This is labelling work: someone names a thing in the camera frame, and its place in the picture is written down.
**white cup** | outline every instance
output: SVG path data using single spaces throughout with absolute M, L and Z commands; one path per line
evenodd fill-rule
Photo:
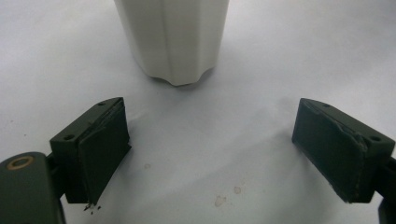
M 229 0 L 115 0 L 132 53 L 150 77 L 194 83 L 216 65 Z

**screw hole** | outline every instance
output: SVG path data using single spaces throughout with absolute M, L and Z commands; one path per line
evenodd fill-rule
M 74 138 L 74 135 L 73 134 L 69 134 L 69 135 L 67 135 L 67 136 L 65 136 L 64 137 L 64 140 L 70 140 L 70 139 L 73 139 Z
M 26 167 L 28 165 L 30 165 L 33 160 L 35 158 L 33 158 L 32 156 L 24 156 L 24 157 L 19 157 L 13 161 L 11 161 L 8 165 L 7 165 L 7 169 L 8 170 L 19 170 L 23 167 Z
M 373 140 L 373 141 L 375 141 L 375 142 L 381 141 L 381 138 L 375 137 L 375 136 L 371 136 L 370 139 Z

